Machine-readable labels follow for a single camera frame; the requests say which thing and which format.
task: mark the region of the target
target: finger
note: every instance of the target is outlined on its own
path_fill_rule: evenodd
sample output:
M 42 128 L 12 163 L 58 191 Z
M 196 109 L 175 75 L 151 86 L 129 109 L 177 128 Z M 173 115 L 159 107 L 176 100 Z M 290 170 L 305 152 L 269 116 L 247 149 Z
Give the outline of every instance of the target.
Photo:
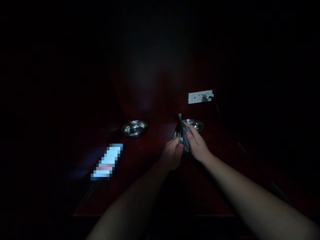
M 184 145 L 182 143 L 179 143 L 176 147 L 176 151 L 174 153 L 174 159 L 181 159 L 181 155 L 182 155 L 182 152 L 183 152 L 183 148 L 184 148 Z
M 195 129 L 195 127 L 189 123 L 183 122 L 189 129 L 190 132 L 192 133 L 196 143 L 200 143 L 202 137 L 200 136 L 200 134 L 198 133 L 198 131 Z
M 197 144 L 196 140 L 194 139 L 192 132 L 187 131 L 186 136 L 187 136 L 191 150 L 195 149 L 195 147 L 197 147 L 198 144 Z
M 174 148 L 177 146 L 177 144 L 180 141 L 180 137 L 176 137 L 174 139 L 172 139 L 170 142 L 168 142 L 169 147 L 174 146 Z
M 170 145 L 170 143 L 172 143 L 173 140 L 175 140 L 178 137 L 175 137 L 174 139 L 170 140 L 169 142 L 167 142 L 168 145 Z

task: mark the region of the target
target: dark background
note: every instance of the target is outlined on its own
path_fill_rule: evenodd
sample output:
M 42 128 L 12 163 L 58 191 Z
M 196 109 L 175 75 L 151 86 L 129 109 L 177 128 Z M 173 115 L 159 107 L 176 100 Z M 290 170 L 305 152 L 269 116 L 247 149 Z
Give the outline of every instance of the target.
M 69 4 L 3 11 L 4 203 L 17 235 L 60 233 L 68 173 L 127 121 L 222 119 L 318 193 L 318 15 L 302 5 Z

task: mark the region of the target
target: hand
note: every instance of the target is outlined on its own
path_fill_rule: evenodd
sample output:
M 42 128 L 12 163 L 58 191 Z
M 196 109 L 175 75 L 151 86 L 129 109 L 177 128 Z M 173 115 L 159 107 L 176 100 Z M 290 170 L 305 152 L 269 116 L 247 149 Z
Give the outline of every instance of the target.
M 179 143 L 179 140 L 180 137 L 176 137 L 175 139 L 167 142 L 159 160 L 170 171 L 177 169 L 180 165 L 184 145 Z
M 183 122 L 189 129 L 190 132 L 187 131 L 187 139 L 190 146 L 190 152 L 195 159 L 199 162 L 203 162 L 205 159 L 208 159 L 212 154 L 209 151 L 205 141 L 200 136 L 198 131 L 194 128 L 193 125 Z

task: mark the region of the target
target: forearm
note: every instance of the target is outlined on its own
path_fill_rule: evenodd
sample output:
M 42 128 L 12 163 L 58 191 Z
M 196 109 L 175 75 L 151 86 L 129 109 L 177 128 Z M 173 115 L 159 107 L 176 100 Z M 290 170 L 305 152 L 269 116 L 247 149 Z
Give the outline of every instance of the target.
M 106 210 L 87 239 L 137 239 L 169 170 L 156 162 Z
M 201 162 L 259 239 L 319 238 L 315 223 L 215 156 Z

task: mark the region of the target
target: bowl rim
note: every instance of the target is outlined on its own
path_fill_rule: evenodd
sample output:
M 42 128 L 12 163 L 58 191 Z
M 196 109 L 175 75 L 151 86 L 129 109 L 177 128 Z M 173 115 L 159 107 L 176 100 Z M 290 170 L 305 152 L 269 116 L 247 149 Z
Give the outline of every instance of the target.
M 136 132 L 136 133 L 131 133 L 131 134 L 124 133 L 123 130 L 133 122 L 143 122 L 145 124 L 145 126 L 142 129 L 142 131 Z M 129 137 L 136 136 L 136 135 L 142 134 L 145 131 L 145 129 L 147 128 L 147 126 L 148 126 L 148 123 L 144 120 L 133 120 L 133 121 L 130 121 L 130 122 L 126 123 L 125 125 L 123 125 L 123 127 L 121 128 L 121 132 L 124 136 L 129 136 Z

